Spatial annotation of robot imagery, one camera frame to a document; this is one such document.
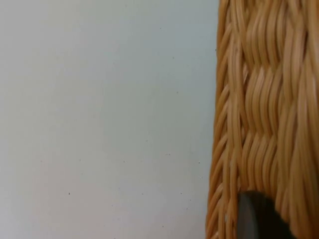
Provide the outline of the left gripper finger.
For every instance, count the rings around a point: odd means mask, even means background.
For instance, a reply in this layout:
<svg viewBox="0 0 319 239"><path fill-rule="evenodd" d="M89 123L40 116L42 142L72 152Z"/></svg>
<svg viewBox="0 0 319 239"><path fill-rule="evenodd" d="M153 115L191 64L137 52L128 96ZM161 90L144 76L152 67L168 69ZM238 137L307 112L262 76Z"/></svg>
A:
<svg viewBox="0 0 319 239"><path fill-rule="evenodd" d="M288 218L275 209L274 201L258 191L238 194L238 239L297 239Z"/></svg>

